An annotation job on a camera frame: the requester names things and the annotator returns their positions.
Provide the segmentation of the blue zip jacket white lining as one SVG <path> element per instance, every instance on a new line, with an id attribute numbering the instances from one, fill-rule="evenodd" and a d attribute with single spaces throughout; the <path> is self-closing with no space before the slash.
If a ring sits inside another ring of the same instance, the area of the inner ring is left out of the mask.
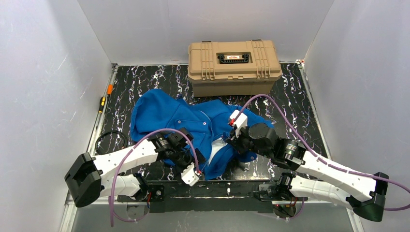
<path id="1" fill-rule="evenodd" d="M 254 152 L 240 155 L 231 145 L 222 141 L 232 129 L 228 124 L 231 114 L 241 108 L 238 105 L 226 105 L 220 100 L 188 105 L 183 99 L 174 99 L 161 89 L 151 89 L 134 106 L 131 114 L 131 139 L 138 142 L 158 129 L 186 128 L 193 136 L 193 146 L 206 159 L 204 164 L 200 164 L 200 170 L 205 174 L 206 180 L 214 179 L 225 172 L 233 159 L 240 162 L 257 159 Z"/>

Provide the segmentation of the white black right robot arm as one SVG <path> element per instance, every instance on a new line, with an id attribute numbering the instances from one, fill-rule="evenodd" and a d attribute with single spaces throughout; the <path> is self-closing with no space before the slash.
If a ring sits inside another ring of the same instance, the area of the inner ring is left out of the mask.
<path id="1" fill-rule="evenodd" d="M 366 174 L 324 158 L 299 142 L 280 138 L 265 123 L 252 126 L 231 122 L 226 140 L 239 154 L 254 152 L 294 173 L 284 173 L 276 183 L 276 193 L 296 198 L 314 198 L 342 205 L 358 216 L 380 222 L 385 210 L 389 176 Z"/>

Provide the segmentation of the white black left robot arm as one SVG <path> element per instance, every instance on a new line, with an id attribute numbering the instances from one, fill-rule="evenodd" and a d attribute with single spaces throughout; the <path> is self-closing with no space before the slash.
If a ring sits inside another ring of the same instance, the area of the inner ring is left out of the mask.
<path id="1" fill-rule="evenodd" d="M 80 154 L 64 180 L 78 208 L 100 197 L 128 196 L 147 201 L 154 196 L 156 188 L 149 187 L 140 174 L 126 172 L 160 160 L 171 161 L 188 186 L 200 179 L 200 165 L 206 162 L 201 151 L 193 147 L 193 135 L 186 128 L 160 129 L 116 152 L 96 156 L 88 152 Z"/>

